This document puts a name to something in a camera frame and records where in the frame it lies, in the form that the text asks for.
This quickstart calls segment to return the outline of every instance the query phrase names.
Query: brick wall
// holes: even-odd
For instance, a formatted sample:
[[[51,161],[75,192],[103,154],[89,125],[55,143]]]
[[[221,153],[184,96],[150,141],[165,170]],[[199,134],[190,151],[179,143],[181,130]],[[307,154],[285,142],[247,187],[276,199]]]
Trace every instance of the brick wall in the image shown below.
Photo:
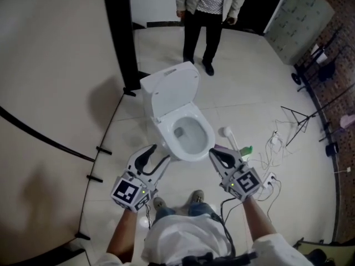
[[[317,39],[318,44],[325,44],[334,31],[341,25],[343,30],[339,38],[328,48],[326,54],[331,60],[338,51],[348,43],[355,49],[355,0],[326,0],[336,11],[334,17]],[[329,80],[324,85],[314,88],[314,91],[321,103],[332,100],[340,94],[347,86],[355,82],[355,52],[346,49],[336,62],[336,73],[334,80]],[[317,69],[314,66],[307,73],[310,77]],[[344,114],[355,114],[355,89],[352,89],[346,96],[336,101],[332,107],[325,112],[328,121],[331,122],[332,130],[339,128],[340,117]],[[345,242],[355,237],[355,125],[346,132],[333,137],[339,144],[338,164],[339,170],[346,170],[351,167],[352,172],[339,173],[340,202],[339,221],[336,241]]]

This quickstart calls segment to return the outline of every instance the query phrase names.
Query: toilet bowl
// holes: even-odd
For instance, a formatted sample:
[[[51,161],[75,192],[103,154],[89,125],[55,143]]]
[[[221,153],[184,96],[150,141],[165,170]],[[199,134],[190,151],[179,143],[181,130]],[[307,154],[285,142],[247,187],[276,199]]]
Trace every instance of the toilet bowl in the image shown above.
[[[200,74],[190,62],[141,79],[146,116],[153,122],[160,143],[183,161],[200,161],[215,146],[215,134],[193,103]]]

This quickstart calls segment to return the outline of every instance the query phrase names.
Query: toilet lid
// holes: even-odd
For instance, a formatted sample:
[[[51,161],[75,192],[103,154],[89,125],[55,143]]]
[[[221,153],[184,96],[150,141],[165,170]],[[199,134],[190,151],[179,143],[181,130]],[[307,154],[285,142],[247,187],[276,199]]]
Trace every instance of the toilet lid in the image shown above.
[[[154,117],[161,117],[194,100],[200,74],[193,69],[173,69],[164,73],[151,97]]]

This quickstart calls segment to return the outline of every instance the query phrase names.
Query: jeans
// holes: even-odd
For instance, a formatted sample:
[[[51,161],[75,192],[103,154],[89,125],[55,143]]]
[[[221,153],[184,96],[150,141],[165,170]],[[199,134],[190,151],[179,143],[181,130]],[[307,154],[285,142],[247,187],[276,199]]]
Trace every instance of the jeans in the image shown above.
[[[213,213],[214,213],[214,211],[212,210],[210,205],[208,205],[207,203],[192,203],[189,206],[189,216],[190,217],[197,217],[202,214],[211,215]],[[159,210],[156,213],[155,221],[153,222],[153,225],[161,218],[164,218],[169,215],[175,215],[175,211],[173,209],[167,208],[167,207],[159,208]]]
[[[185,12],[185,42],[184,60],[193,60],[194,52],[199,40],[201,27],[206,27],[206,51],[203,61],[211,64],[217,52],[222,33],[222,15],[208,14],[196,11],[191,14]]]

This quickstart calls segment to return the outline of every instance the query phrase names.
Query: black pants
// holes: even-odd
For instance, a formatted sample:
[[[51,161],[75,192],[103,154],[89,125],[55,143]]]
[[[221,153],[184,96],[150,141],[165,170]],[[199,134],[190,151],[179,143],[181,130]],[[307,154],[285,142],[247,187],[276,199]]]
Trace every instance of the black pants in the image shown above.
[[[206,27],[207,47],[204,54],[204,62],[211,64],[221,39],[222,15],[200,11],[196,11],[194,15],[189,11],[185,13],[184,60],[193,60],[201,27]]]

